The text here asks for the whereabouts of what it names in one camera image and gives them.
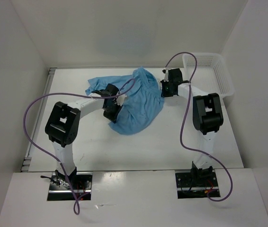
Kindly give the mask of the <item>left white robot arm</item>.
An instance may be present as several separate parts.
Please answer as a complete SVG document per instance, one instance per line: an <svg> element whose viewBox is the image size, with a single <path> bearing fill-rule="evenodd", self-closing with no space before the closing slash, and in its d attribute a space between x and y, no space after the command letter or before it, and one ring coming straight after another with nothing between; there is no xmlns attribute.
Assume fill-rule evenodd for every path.
<svg viewBox="0 0 268 227"><path fill-rule="evenodd" d="M56 185L61 184L66 189L75 187L77 183L72 144L78 135L80 120L102 109L103 116L116 123L122 109L116 98L120 90L112 84L108 84L105 89L92 91L91 94L97 98L83 98L68 104L55 103L45 126L45 133L52 142L55 157L58 158L55 170Z"/></svg>

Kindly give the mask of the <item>light blue shorts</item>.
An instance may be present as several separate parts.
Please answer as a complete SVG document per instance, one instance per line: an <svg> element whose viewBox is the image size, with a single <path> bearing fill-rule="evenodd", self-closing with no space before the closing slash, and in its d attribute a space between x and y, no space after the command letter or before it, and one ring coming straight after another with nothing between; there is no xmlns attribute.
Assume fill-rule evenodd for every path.
<svg viewBox="0 0 268 227"><path fill-rule="evenodd" d="M163 109L164 98L158 80L146 69L135 69L131 75L96 77L88 80L86 94L105 89L112 84L122 91L134 85L127 93L116 123L108 125L121 135L134 135L147 128Z"/></svg>

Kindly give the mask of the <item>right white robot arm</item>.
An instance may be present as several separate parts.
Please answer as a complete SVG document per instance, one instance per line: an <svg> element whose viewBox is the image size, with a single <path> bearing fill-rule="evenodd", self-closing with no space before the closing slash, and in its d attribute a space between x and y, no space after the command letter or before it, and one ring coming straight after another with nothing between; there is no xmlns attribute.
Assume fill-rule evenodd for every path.
<svg viewBox="0 0 268 227"><path fill-rule="evenodd" d="M193 185L201 186L213 175L210 159L214 139L223 124L220 96L217 93L202 91L193 86L191 81L184 80L179 68L164 69L163 73L165 77L161 80L161 96L163 98L181 96L188 101L180 130L180 143L185 149L199 153L199 156L192 161L190 180ZM184 124L190 107L192 107L193 126L200 134L199 148L187 147L182 141Z"/></svg>

